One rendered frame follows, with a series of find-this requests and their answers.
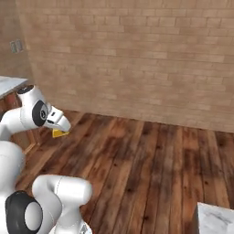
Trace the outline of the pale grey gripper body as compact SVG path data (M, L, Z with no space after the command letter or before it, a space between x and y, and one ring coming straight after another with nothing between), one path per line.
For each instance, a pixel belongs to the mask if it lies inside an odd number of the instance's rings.
M56 129L62 132L68 132L71 127L71 124L64 115L61 115L59 117L48 116L45 122L45 126L50 129Z

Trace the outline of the yellow cheese wedge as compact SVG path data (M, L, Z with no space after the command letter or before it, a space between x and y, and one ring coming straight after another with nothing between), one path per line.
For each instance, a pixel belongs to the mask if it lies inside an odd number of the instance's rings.
M68 134L69 134L69 132L63 132L61 130L56 130L56 129L52 130L52 137L53 138L58 138L58 137L65 136Z

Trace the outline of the white marble dining counter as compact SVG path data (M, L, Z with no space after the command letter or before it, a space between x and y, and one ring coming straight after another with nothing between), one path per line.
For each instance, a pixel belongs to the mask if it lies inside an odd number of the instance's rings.
M190 234L234 234L234 209L198 202Z

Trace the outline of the grey wall outlet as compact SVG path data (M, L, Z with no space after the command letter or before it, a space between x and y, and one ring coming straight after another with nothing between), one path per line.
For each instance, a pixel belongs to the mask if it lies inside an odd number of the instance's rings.
M10 42L10 48L12 53L19 53L23 51L23 44L20 39Z

